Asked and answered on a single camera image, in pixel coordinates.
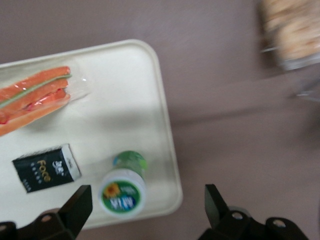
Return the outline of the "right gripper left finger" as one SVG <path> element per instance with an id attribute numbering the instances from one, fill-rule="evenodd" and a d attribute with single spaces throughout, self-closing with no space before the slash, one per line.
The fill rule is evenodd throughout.
<path id="1" fill-rule="evenodd" d="M 17 228 L 12 221 L 0 223 L 2 240 L 75 240 L 93 211 L 92 187 L 82 185 L 58 211 L 39 215 Z"/>

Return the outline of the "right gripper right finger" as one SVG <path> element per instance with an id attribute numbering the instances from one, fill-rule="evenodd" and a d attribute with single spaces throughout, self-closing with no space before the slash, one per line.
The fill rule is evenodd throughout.
<path id="1" fill-rule="evenodd" d="M 200 240 L 307 240 L 291 220 L 270 217 L 256 221 L 240 209 L 230 209 L 214 184 L 204 187 L 204 208 L 210 223 Z"/>

